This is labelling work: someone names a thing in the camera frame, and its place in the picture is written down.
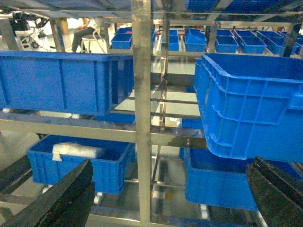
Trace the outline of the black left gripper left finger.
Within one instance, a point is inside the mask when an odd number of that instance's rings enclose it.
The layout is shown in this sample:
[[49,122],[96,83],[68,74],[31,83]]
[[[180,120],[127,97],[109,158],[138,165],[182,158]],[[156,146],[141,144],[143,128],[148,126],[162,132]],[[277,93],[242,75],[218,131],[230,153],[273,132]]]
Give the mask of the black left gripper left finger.
[[85,159],[2,227],[84,227],[95,198],[93,166]]

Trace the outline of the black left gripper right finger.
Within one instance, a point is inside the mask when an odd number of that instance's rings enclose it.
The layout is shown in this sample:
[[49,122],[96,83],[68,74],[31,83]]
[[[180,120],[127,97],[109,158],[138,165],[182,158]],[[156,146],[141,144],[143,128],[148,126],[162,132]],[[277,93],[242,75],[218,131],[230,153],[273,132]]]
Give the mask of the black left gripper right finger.
[[255,157],[246,176],[257,208],[269,227],[303,225],[303,169],[300,164]]

